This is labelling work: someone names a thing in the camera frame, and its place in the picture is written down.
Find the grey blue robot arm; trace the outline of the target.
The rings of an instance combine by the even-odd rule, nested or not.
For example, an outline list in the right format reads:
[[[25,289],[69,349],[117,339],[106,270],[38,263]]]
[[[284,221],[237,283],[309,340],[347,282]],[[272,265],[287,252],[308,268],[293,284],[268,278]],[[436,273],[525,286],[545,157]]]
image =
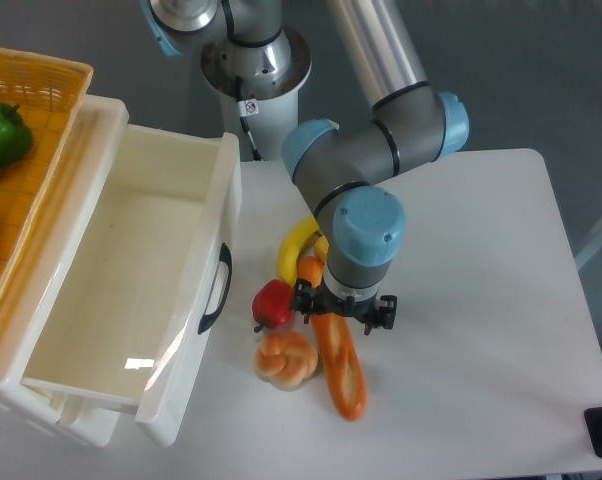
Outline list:
[[[207,29],[216,38],[200,68],[220,102],[224,127],[245,161],[281,161],[329,243],[317,286],[293,281],[291,307],[334,313],[367,330],[393,326],[397,299],[379,286],[401,248],[403,208],[385,180],[460,150],[469,136],[463,103],[433,91],[392,1],[333,1],[330,12],[373,117],[343,135],[327,120],[300,121],[298,95],[312,60],[278,1],[145,1],[167,56],[182,55]]]

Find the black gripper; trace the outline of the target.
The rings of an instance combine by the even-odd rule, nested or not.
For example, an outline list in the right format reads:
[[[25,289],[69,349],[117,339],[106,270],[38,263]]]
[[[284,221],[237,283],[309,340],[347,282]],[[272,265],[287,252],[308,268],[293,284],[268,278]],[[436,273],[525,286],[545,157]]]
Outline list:
[[[357,300],[353,294],[344,299],[337,297],[321,281],[318,287],[304,279],[297,279],[293,287],[290,309],[299,313],[304,323],[313,316],[335,314],[345,318],[354,318],[364,327],[364,335],[369,336],[373,329],[391,330],[394,327],[398,299],[395,295],[376,294],[368,299]]]

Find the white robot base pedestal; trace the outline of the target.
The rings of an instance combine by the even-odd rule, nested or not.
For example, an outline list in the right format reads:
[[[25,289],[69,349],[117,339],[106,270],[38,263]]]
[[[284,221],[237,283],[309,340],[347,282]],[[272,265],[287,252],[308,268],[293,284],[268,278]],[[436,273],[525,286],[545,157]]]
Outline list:
[[[239,139],[241,161],[280,158],[283,140],[298,125],[299,91],[311,65],[307,42],[289,26],[263,46],[229,39],[205,45],[202,73],[218,95],[224,130]]]

